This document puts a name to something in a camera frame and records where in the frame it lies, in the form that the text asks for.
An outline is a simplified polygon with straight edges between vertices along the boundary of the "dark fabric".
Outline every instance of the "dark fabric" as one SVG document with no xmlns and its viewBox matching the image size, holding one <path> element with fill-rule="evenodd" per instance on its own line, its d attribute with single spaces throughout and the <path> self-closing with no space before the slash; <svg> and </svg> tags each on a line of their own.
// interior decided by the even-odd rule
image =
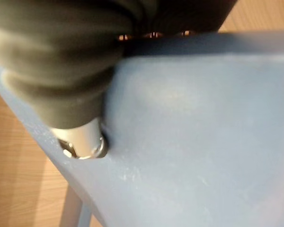
<svg viewBox="0 0 284 227">
<path fill-rule="evenodd" d="M 101 114 L 122 34 L 217 30 L 233 0 L 0 0 L 6 86 L 54 128 Z"/>
</svg>

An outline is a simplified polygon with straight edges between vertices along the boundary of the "wood grain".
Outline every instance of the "wood grain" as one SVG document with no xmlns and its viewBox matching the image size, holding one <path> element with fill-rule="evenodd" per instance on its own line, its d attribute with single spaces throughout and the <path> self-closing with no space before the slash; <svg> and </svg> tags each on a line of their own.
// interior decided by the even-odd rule
<svg viewBox="0 0 284 227">
<path fill-rule="evenodd" d="M 284 30 L 284 0 L 238 0 L 220 31 Z"/>
<path fill-rule="evenodd" d="M 0 97 L 0 227 L 59 226 L 66 188 Z"/>
<path fill-rule="evenodd" d="M 220 31 L 284 30 L 284 0 L 239 0 Z M 59 226 L 67 182 L 0 98 L 0 227 Z M 91 226 L 100 224 L 92 219 Z"/>
</svg>

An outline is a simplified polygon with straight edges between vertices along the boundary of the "wooden floor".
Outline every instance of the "wooden floor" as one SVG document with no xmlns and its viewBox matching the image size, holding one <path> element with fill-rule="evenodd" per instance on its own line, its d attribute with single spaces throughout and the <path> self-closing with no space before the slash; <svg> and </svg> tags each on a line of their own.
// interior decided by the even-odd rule
<svg viewBox="0 0 284 227">
<path fill-rule="evenodd" d="M 249 30 L 284 30 L 284 0 L 239 0 L 221 31 Z M 59 226 L 66 188 L 0 98 L 0 227 Z"/>
</svg>

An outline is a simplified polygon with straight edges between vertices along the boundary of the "sleeve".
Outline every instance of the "sleeve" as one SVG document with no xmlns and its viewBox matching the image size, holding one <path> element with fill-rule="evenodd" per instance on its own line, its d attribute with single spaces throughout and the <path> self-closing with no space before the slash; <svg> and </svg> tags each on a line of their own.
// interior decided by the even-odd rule
<svg viewBox="0 0 284 227">
<path fill-rule="evenodd" d="M 156 7 L 155 0 L 0 0 L 4 84 L 50 127 L 90 122 L 122 57 L 116 38 Z"/>
</svg>

